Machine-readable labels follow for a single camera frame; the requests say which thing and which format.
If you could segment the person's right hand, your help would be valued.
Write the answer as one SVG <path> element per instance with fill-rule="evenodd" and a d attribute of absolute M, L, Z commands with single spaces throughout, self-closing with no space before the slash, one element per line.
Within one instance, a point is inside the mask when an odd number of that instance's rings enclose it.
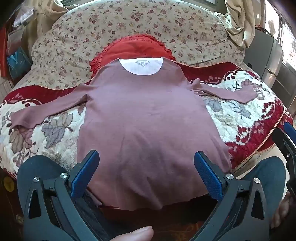
<path fill-rule="evenodd" d="M 290 192 L 287 191 L 285 197 L 280 201 L 279 206 L 272 217 L 270 227 L 275 228 L 280 226 L 281 222 L 285 219 L 292 207 L 295 207 L 295 201 Z"/>

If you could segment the person's left hand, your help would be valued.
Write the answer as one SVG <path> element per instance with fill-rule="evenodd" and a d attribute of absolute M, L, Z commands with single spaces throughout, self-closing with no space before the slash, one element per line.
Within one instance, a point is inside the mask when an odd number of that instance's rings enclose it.
<path fill-rule="evenodd" d="M 153 235 L 154 230 L 152 226 L 147 226 L 130 233 L 119 235 L 111 239 L 111 241 L 151 241 Z"/>

